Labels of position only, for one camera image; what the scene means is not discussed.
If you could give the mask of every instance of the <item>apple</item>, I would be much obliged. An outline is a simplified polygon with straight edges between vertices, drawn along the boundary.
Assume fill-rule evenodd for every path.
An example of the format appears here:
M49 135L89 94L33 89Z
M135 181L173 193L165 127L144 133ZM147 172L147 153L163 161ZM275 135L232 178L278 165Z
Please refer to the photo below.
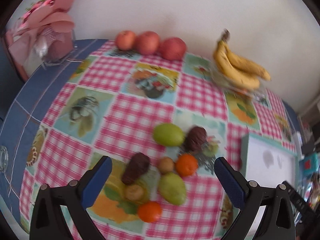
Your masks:
M158 50L159 43L159 35L155 32L147 31L137 37L135 49L141 55L152 55Z
M133 48L136 34L132 31L122 31L116 36L116 46L120 50L129 50Z
M186 50L185 42L178 37L167 38L159 48L161 57L167 60L182 60Z

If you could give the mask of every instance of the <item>banana bunch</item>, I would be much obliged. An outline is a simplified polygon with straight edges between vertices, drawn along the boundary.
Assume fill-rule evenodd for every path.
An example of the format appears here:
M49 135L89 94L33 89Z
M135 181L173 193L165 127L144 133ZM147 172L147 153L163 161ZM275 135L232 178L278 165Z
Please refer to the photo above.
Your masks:
M219 71L227 76L240 88L255 90L260 87L258 77L270 81L271 77L267 70L257 63L234 54L227 44L229 32L225 30L217 48L213 52L213 59Z

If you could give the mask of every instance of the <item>metal bolt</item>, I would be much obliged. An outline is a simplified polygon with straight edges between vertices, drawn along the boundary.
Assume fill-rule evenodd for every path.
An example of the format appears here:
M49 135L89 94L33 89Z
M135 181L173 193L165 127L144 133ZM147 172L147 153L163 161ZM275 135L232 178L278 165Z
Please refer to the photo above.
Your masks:
M257 187L258 183L255 182L254 180L250 180L250 181L249 181L249 185L250 185L251 187Z
M69 182L69 185L70 185L71 187L74 187L74 186L76 186L77 184L78 184L78 181L77 181L76 179L73 179L72 181Z
M279 188L282 189L282 190L285 190L285 189L286 189L285 184L282 184L282 183L281 183L281 184L279 185Z
M45 190L47 187L48 187L47 184L42 184L41 187L40 187L40 189L41 189L41 190Z

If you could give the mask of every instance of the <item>small orange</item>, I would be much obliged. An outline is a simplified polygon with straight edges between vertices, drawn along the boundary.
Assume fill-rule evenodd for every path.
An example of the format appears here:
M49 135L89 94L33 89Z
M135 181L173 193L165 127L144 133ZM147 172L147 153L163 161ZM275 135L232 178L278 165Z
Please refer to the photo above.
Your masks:
M149 201L139 206L138 217L146 223L152 223L159 220L162 214L162 208L156 201Z
M176 171L181 177L191 176L198 169L198 160L190 154L180 155L176 162Z

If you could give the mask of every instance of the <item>pink bow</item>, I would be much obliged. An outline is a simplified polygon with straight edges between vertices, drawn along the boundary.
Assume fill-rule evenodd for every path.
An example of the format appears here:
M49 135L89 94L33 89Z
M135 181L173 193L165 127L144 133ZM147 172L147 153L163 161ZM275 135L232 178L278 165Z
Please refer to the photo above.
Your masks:
M18 28L13 36L21 35L9 51L16 62L23 65L30 55L33 46L46 27L51 27L57 33L69 33L74 28L74 22L66 13L73 0L55 0L54 5L44 5L33 11L28 20Z

